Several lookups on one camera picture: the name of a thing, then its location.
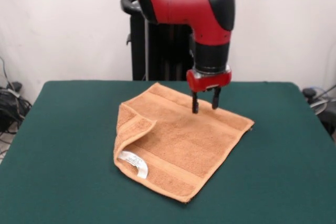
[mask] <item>white label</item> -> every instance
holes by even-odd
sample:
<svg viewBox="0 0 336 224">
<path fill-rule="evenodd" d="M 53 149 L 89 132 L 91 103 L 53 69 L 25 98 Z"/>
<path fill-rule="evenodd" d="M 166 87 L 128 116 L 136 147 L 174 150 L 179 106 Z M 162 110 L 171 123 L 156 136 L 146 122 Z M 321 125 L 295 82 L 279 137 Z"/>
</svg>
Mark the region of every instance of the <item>white label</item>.
<svg viewBox="0 0 336 224">
<path fill-rule="evenodd" d="M 7 92 L 11 93 L 12 95 L 14 95 L 16 98 L 19 98 L 20 95 L 18 93 L 16 93 L 15 91 L 11 90 L 11 89 L 7 89 Z"/>
<path fill-rule="evenodd" d="M 134 153 L 125 151 L 122 151 L 119 154 L 118 158 L 125 160 L 131 165 L 135 166 L 138 169 L 138 177 L 147 178 L 148 167 L 146 162 L 142 158 L 138 157 Z"/>
</svg>

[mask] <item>care tag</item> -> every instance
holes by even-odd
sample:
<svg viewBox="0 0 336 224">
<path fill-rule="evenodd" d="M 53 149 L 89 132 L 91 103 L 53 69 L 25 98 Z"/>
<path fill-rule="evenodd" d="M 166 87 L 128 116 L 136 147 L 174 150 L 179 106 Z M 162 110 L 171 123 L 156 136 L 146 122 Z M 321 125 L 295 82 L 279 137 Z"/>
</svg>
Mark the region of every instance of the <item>care tag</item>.
<svg viewBox="0 0 336 224">
<path fill-rule="evenodd" d="M 122 151 L 118 158 L 127 161 L 138 169 L 138 177 L 147 178 L 148 167 L 146 162 L 132 152 Z"/>
</svg>

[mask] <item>towel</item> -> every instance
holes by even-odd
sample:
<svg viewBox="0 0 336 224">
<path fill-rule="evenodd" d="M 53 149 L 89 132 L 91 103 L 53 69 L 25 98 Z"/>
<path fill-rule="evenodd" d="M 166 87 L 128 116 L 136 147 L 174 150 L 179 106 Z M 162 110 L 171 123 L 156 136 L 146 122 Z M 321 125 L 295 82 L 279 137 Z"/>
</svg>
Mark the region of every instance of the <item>towel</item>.
<svg viewBox="0 0 336 224">
<path fill-rule="evenodd" d="M 156 83 L 119 106 L 115 165 L 149 189 L 189 202 L 254 122 Z"/>
</svg>

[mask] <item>red robot arm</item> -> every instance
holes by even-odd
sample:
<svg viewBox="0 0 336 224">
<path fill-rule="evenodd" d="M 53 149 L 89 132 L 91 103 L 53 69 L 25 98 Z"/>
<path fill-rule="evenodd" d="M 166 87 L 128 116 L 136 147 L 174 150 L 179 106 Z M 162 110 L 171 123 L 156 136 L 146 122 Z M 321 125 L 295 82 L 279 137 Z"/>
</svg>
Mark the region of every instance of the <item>red robot arm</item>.
<svg viewBox="0 0 336 224">
<path fill-rule="evenodd" d="M 193 91 L 193 113 L 198 112 L 197 92 L 214 88 L 213 108 L 220 88 L 231 80 L 227 58 L 235 19 L 235 0 L 138 0 L 144 17 L 155 24 L 187 24 L 193 30 L 194 69 L 187 73 Z"/>
</svg>

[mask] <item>green table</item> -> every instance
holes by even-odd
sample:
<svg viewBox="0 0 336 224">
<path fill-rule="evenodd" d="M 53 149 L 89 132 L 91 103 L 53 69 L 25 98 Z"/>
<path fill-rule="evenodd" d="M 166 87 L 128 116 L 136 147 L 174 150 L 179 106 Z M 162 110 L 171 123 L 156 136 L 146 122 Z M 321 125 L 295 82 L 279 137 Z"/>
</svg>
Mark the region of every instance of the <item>green table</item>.
<svg viewBox="0 0 336 224">
<path fill-rule="evenodd" d="M 256 124 L 189 204 L 126 178 L 112 159 L 118 106 L 151 84 L 45 84 L 0 165 L 1 223 L 336 223 L 336 150 L 291 83 L 223 89 L 220 106 Z"/>
</svg>

